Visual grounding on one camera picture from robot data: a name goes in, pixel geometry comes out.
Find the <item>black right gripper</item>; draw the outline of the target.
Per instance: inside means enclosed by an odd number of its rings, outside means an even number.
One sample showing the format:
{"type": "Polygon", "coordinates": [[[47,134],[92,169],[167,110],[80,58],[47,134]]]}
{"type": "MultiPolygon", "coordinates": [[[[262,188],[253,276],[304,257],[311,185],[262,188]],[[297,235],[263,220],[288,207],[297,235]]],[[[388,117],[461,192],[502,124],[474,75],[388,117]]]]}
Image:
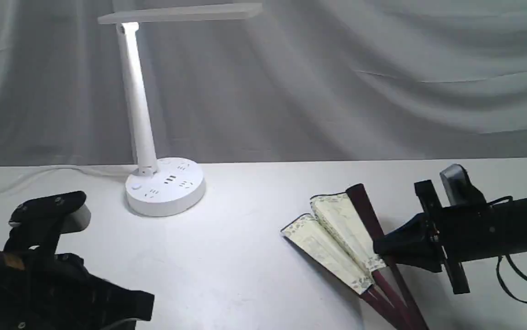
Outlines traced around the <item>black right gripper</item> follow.
{"type": "Polygon", "coordinates": [[[414,189],[423,213],[375,239],[378,255],[433,273],[443,264],[454,293],[466,294],[464,262],[527,252],[527,198],[442,207],[431,181],[416,182],[414,189]]]}

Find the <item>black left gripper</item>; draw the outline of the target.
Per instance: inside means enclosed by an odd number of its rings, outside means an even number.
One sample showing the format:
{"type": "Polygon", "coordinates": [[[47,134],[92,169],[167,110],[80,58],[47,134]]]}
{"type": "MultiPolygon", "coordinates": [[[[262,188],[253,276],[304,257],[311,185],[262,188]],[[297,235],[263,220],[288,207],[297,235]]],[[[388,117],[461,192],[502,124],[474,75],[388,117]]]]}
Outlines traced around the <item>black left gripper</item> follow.
{"type": "Polygon", "coordinates": [[[57,253],[62,219],[86,205],[83,191],[24,201],[0,249],[0,330],[134,330],[150,322],[155,296],[90,273],[57,253]]]}

